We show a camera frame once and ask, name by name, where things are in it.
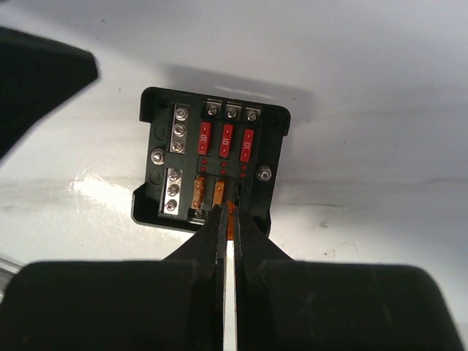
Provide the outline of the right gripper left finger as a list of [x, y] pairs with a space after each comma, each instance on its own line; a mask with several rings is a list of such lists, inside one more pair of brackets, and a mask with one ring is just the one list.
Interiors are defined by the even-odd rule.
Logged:
[[22, 268], [1, 302], [3, 350], [221, 350], [228, 207], [163, 260]]

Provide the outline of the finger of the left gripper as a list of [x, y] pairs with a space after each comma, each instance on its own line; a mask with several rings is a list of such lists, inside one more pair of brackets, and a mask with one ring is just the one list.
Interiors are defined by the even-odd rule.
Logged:
[[1, 156], [98, 77], [92, 53], [1, 27]]

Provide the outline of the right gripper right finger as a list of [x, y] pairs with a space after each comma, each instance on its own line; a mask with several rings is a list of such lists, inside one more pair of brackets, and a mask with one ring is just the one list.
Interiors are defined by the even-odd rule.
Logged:
[[462, 350], [442, 293], [410, 265], [294, 260], [234, 210], [239, 350]]

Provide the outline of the orange fuse pair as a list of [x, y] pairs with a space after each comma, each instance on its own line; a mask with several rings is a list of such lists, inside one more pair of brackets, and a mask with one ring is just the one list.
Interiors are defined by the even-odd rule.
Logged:
[[217, 180], [214, 186], [212, 206], [223, 204], [225, 181]]
[[194, 210], [201, 209], [203, 206], [204, 194], [205, 194], [205, 178], [199, 176], [194, 181], [192, 206]]

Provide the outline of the black fuse box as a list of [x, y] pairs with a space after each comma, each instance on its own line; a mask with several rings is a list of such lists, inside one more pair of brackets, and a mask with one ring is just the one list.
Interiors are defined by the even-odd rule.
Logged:
[[[208, 218], [217, 180], [225, 181], [223, 203], [244, 208], [260, 231], [271, 230], [271, 201], [282, 149], [290, 129], [287, 108], [260, 102], [146, 88], [139, 119], [150, 126], [145, 180], [133, 193], [132, 218], [138, 224], [197, 231]], [[210, 122], [205, 156], [197, 152], [200, 124]], [[219, 156], [224, 124], [234, 126], [228, 158]], [[240, 161], [245, 129], [254, 130], [251, 157]], [[194, 210], [194, 181], [205, 178], [201, 209]]]

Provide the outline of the red fuse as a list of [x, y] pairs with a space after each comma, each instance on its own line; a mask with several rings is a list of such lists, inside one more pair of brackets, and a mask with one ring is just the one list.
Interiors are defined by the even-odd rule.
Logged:
[[233, 138], [233, 130], [234, 126], [232, 124], [224, 124], [219, 148], [219, 156], [221, 158], [228, 158], [230, 155], [230, 146]]
[[200, 124], [200, 133], [198, 138], [197, 152], [199, 155], [207, 155], [209, 153], [211, 142], [211, 123], [202, 121]]
[[245, 129], [241, 145], [240, 161], [248, 163], [252, 153], [254, 130]]

